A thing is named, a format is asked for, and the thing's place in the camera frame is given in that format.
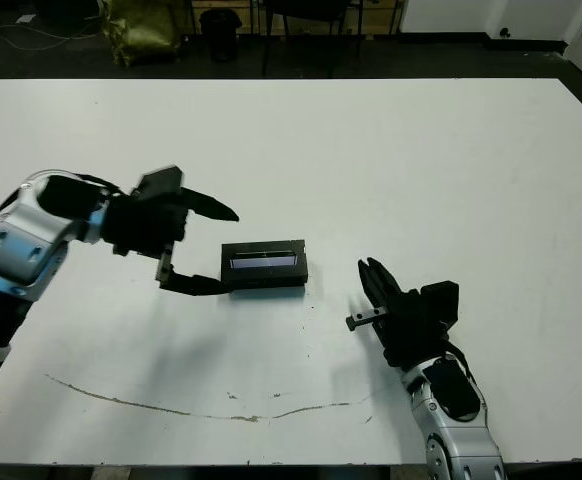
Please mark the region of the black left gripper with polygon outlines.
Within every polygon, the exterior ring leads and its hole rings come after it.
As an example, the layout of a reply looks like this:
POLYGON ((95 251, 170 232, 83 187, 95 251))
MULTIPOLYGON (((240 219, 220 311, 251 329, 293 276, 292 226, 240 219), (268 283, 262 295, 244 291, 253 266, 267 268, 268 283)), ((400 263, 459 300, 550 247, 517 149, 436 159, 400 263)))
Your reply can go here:
POLYGON ((140 194, 112 196, 102 222, 102 240, 115 255, 129 252, 158 260, 156 280, 163 290, 188 296, 215 296, 232 289, 220 280, 174 271, 174 246, 184 239, 188 209, 220 221, 238 222, 229 206, 209 195, 181 187, 180 191, 145 198, 140 194))

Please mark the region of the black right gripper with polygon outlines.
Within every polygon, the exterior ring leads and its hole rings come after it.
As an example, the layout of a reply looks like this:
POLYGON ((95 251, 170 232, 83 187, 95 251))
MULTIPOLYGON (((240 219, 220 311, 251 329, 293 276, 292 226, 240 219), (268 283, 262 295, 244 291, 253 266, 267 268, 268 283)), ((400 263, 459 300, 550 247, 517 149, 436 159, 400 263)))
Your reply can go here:
POLYGON ((447 341, 447 289, 403 292, 379 261, 357 262, 365 295, 374 307, 346 318, 350 331, 371 324, 391 367, 410 370, 441 357, 447 341))

